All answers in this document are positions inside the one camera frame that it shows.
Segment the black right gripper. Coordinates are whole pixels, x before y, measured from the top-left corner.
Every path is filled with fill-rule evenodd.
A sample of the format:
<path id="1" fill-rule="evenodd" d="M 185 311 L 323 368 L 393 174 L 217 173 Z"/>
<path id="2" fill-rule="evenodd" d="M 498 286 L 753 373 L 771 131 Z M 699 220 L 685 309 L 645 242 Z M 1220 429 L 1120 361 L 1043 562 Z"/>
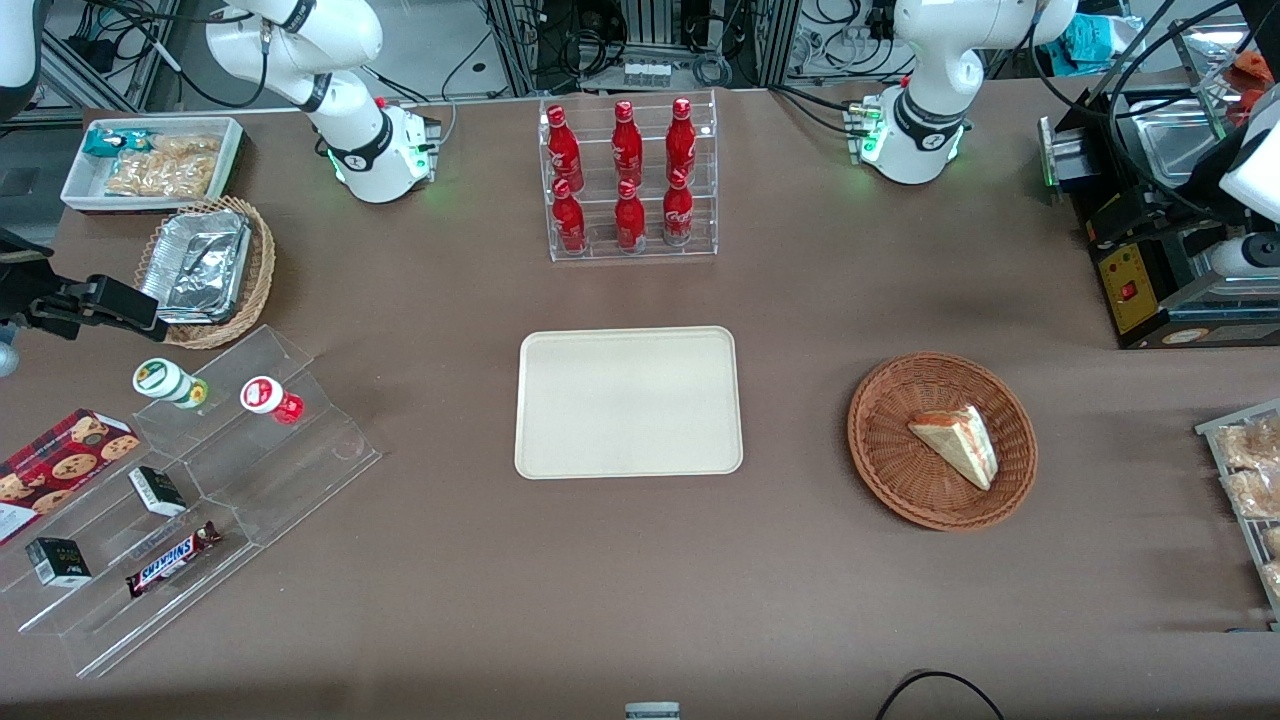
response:
<path id="1" fill-rule="evenodd" d="M 4 324 L 76 340 L 83 325 L 106 325 L 163 343 L 168 323 L 159 301 L 109 275 L 84 283 L 82 300 L 67 292 L 72 283 L 50 264 L 54 251 L 8 229 L 1 231 L 1 316 Z"/>

